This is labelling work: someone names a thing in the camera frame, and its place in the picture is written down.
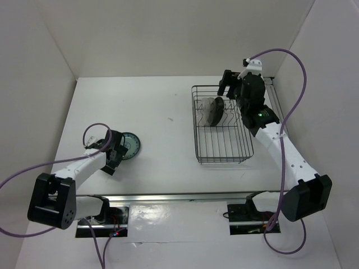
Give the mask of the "blue white patterned plate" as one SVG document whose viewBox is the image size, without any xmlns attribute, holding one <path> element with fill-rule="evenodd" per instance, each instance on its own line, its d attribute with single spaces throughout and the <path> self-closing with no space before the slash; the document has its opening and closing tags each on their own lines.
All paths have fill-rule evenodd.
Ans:
<svg viewBox="0 0 359 269">
<path fill-rule="evenodd" d="M 131 132 L 123 132 L 121 144 L 127 149 L 123 160 L 129 160 L 138 155 L 141 149 L 141 142 L 137 135 Z"/>
</svg>

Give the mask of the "black glossy plate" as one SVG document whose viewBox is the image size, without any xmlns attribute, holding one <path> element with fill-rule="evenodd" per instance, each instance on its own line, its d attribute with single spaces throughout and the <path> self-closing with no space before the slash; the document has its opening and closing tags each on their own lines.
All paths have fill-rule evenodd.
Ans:
<svg viewBox="0 0 359 269">
<path fill-rule="evenodd" d="M 222 97 L 217 97 L 215 100 L 215 108 L 213 112 L 211 112 L 212 120 L 210 122 L 211 127 L 215 127 L 222 119 L 222 116 L 224 114 L 224 100 Z"/>
</svg>

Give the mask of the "clear square glass plate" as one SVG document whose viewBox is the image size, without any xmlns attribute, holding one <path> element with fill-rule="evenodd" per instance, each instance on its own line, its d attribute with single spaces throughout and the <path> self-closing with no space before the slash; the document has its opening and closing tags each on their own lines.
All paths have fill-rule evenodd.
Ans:
<svg viewBox="0 0 359 269">
<path fill-rule="evenodd" d="M 201 101 L 202 105 L 202 126 L 210 126 L 214 120 L 216 101 L 214 98 L 203 98 Z"/>
</svg>

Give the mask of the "clear textured glass plate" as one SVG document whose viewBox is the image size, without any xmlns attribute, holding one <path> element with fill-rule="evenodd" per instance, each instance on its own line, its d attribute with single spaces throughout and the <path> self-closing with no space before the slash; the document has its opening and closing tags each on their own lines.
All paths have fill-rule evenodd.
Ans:
<svg viewBox="0 0 359 269">
<path fill-rule="evenodd" d="M 208 120 L 208 99 L 203 98 L 199 101 L 196 112 L 197 124 L 199 127 L 206 125 Z"/>
</svg>

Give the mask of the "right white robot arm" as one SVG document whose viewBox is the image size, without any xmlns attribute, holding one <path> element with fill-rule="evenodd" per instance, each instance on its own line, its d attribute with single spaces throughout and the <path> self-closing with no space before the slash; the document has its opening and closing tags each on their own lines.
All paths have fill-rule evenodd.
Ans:
<svg viewBox="0 0 359 269">
<path fill-rule="evenodd" d="M 236 101 L 243 125 L 268 150 L 282 171 L 278 194 L 263 192 L 245 206 L 251 220 L 268 211 L 269 200 L 278 203 L 277 209 L 287 220 L 295 222 L 322 211 L 328 203 L 331 178 L 312 168 L 285 134 L 283 122 L 265 104 L 266 87 L 260 75 L 242 75 L 225 70 L 217 94 Z"/>
</svg>

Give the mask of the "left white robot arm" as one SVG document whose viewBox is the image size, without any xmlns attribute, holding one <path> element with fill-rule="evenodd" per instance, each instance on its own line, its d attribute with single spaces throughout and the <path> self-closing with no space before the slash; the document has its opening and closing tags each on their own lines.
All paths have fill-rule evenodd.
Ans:
<svg viewBox="0 0 359 269">
<path fill-rule="evenodd" d="M 34 185 L 28 220 L 67 229 L 75 220 L 91 217 L 99 224 L 110 219 L 109 199 L 99 195 L 78 197 L 76 191 L 95 172 L 112 176 L 126 155 L 124 134 L 110 130 L 104 139 L 85 147 L 76 160 L 54 174 L 40 174 Z"/>
</svg>

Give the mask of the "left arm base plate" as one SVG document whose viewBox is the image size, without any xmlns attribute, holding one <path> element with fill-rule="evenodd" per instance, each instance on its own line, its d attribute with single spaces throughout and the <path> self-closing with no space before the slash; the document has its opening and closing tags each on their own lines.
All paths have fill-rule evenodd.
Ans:
<svg viewBox="0 0 359 269">
<path fill-rule="evenodd" d="M 128 217 L 130 208 L 128 205 L 111 206 L 104 220 L 87 217 L 97 238 L 107 238 L 110 235 L 115 238 L 125 238 L 128 235 Z"/>
</svg>

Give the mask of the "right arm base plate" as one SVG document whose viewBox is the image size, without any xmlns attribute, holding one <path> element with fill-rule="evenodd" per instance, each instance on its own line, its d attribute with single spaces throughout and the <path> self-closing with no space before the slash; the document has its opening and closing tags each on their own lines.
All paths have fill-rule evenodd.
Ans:
<svg viewBox="0 0 359 269">
<path fill-rule="evenodd" d="M 252 235 L 265 233 L 269 219 L 274 215 L 271 211 L 258 211 L 253 198 L 261 192 L 246 197 L 245 203 L 228 204 L 227 212 L 222 216 L 229 221 L 230 235 Z"/>
</svg>

